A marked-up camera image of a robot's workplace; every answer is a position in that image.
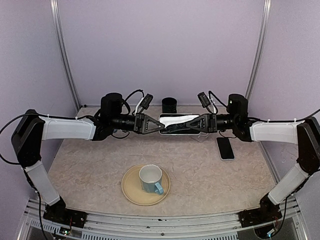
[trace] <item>beige plate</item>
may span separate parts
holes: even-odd
[[[151,206],[162,201],[169,193],[171,182],[165,170],[162,170],[162,187],[164,193],[147,193],[142,190],[139,178],[139,171],[145,164],[140,164],[130,168],[122,178],[121,188],[125,197],[132,203],[140,206]]]

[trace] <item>lavender wall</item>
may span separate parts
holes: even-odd
[[[263,0],[68,0],[59,11],[81,103],[142,88],[153,104],[245,94]],[[136,103],[139,95],[132,97]]]
[[[303,118],[320,108],[320,2],[273,0],[250,115],[259,118]],[[294,165],[292,144],[265,142],[283,177]],[[320,174],[297,194],[312,240],[320,236]]]
[[[76,113],[63,71],[49,1],[0,0],[0,126],[33,108],[40,113]],[[16,161],[10,137],[0,136],[0,151]],[[41,155],[49,168],[59,141],[44,142]],[[0,160],[0,238],[14,239],[32,195],[19,166]]]

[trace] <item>smartphone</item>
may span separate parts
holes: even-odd
[[[220,154],[221,160],[230,161],[235,159],[234,151],[232,150],[229,138],[217,137],[216,143],[219,148],[219,154]]]
[[[200,131],[186,126],[186,122],[199,117],[198,114],[183,113],[162,113],[159,116],[159,122],[165,125],[165,128],[159,133],[163,135],[199,135]]]

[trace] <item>marble table surface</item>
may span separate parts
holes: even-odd
[[[98,108],[82,108],[78,116]],[[160,106],[145,114],[158,119]],[[207,113],[201,106],[181,106],[178,113]],[[69,208],[139,216],[187,216],[243,210],[259,200],[275,182],[256,142],[230,139],[234,161],[221,161],[216,137],[203,142],[191,136],[158,132],[131,133],[125,139],[104,141],[65,139],[49,170],[53,185]],[[152,206],[131,203],[122,193],[121,180],[138,164],[156,164],[171,179],[168,196]]]

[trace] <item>black cup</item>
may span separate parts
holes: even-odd
[[[176,114],[177,113],[177,100],[173,97],[166,97],[162,99],[162,113],[163,114]]]

